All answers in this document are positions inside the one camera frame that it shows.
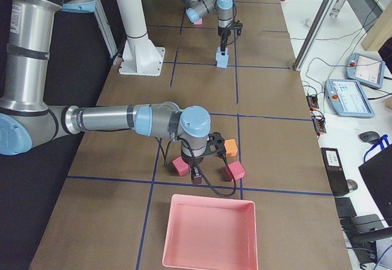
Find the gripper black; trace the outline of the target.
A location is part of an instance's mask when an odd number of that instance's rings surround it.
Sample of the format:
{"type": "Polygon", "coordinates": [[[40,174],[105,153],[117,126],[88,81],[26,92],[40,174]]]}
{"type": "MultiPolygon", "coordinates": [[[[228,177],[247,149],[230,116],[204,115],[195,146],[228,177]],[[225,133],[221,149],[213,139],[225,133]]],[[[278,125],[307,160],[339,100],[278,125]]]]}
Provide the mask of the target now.
{"type": "Polygon", "coordinates": [[[195,160],[200,163],[204,158],[206,151],[205,142],[196,141],[182,141],[181,142],[181,157],[184,162],[189,164],[189,171],[193,185],[200,185],[202,183],[202,174],[198,166],[195,166],[195,160]]]}
{"type": "Polygon", "coordinates": [[[226,54],[226,49],[227,49],[227,42],[228,42],[228,37],[231,35],[231,25],[228,25],[226,27],[218,27],[218,36],[220,37],[220,53],[222,56],[227,55],[226,54]]]}

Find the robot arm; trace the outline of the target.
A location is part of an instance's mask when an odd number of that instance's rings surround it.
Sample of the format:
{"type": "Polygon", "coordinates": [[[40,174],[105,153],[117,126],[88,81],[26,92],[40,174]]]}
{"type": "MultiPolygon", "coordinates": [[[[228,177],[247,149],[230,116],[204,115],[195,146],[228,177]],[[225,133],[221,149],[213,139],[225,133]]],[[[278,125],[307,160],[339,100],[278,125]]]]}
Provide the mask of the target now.
{"type": "Polygon", "coordinates": [[[23,189],[59,174],[60,163],[71,164],[74,176],[114,176],[141,173],[153,167],[151,144],[129,135],[183,137],[184,160],[205,154],[209,117],[200,88],[180,87],[174,94],[149,77],[160,72],[164,49],[150,41],[141,0],[117,0],[127,42],[126,72],[137,76],[135,89],[120,78],[116,89],[129,91],[136,104],[123,99],[115,107],[88,106],[98,95],[102,69],[102,40],[91,29],[91,17],[81,20],[81,34],[64,37],[50,62],[55,16],[66,12],[90,13],[96,0],[12,0],[7,44],[4,93],[1,97],[1,187],[23,189]]]}
{"type": "Polygon", "coordinates": [[[186,7],[186,14],[191,23],[207,16],[214,10],[218,17],[218,36],[220,37],[221,56],[227,56],[228,38],[231,35],[231,26],[234,22],[233,0],[182,0],[186,7]]]}

